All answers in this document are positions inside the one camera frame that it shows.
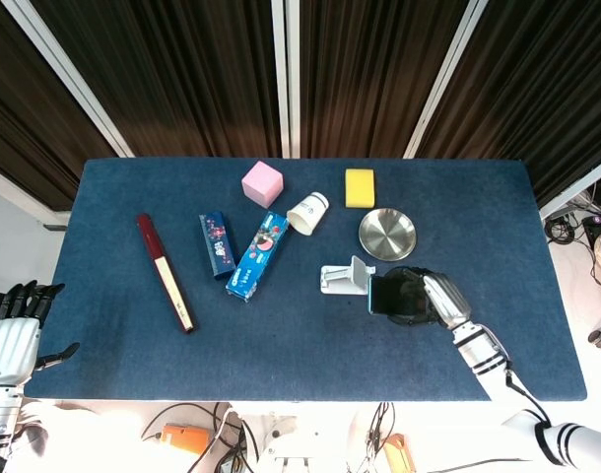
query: pink block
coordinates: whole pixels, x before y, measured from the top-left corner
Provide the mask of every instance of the pink block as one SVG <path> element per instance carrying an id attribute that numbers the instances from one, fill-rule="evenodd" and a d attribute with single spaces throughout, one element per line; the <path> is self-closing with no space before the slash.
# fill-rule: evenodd
<path id="1" fill-rule="evenodd" d="M 268 208 L 283 190 L 283 175 L 259 161 L 241 180 L 245 196 Z"/>

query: table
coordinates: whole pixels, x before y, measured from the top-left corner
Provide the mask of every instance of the table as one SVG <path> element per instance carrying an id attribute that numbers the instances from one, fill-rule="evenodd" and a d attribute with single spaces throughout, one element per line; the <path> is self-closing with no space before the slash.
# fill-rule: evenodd
<path id="1" fill-rule="evenodd" d="M 86 165 L 55 282 L 42 354 L 72 341 L 75 357 L 28 384 L 30 396 L 282 401 L 481 400 L 475 377 L 438 325 L 399 327 L 364 297 L 324 296 L 319 269 L 352 254 L 383 274 L 397 264 L 448 274 L 510 351 L 540 399 L 586 395 L 528 176 L 519 162 L 270 160 L 285 179 L 271 210 L 317 190 L 331 207 L 313 236 L 285 235 L 248 304 L 215 281 L 197 215 L 224 212 L 239 258 L 264 209 L 240 179 L 250 159 L 148 158 Z M 346 168 L 375 170 L 376 207 L 414 222 L 400 263 L 374 261 L 344 208 Z M 149 213 L 201 328 L 184 335 L 135 217 Z"/>

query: metal plate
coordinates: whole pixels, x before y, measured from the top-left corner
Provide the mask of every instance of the metal plate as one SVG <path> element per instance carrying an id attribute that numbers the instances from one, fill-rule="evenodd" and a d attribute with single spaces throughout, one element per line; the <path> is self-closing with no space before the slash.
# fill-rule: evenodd
<path id="1" fill-rule="evenodd" d="M 417 244 L 412 221 L 395 209 L 375 209 L 360 223 L 360 243 L 370 256 L 382 261 L 398 261 Z"/>

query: dark brown curtain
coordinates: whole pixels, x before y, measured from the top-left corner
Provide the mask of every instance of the dark brown curtain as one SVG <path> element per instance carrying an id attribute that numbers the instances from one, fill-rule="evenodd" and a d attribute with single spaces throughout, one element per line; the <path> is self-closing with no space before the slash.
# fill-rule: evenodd
<path id="1" fill-rule="evenodd" d="M 33 0 L 137 156 L 281 156 L 269 1 Z"/>
<path id="2" fill-rule="evenodd" d="M 540 204 L 601 163 L 601 1 L 492 1 L 418 152 L 522 160 Z"/>
<path id="3" fill-rule="evenodd" d="M 403 157 L 466 5 L 301 1 L 301 156 Z"/>
<path id="4" fill-rule="evenodd" d="M 70 210 L 84 162 L 112 155 L 0 4 L 0 172 L 51 209 Z"/>

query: toothpaste box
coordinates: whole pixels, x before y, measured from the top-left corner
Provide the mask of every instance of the toothpaste box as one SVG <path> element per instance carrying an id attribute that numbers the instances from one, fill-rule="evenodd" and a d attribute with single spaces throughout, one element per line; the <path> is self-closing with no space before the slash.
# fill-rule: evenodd
<path id="1" fill-rule="evenodd" d="M 257 235 L 252 239 L 233 276 L 226 284 L 229 294 L 248 302 L 287 229 L 288 219 L 273 212 L 267 213 Z"/>
<path id="2" fill-rule="evenodd" d="M 233 252 L 224 226 L 222 212 L 200 215 L 200 225 L 213 267 L 213 277 L 220 278 L 235 269 Z"/>

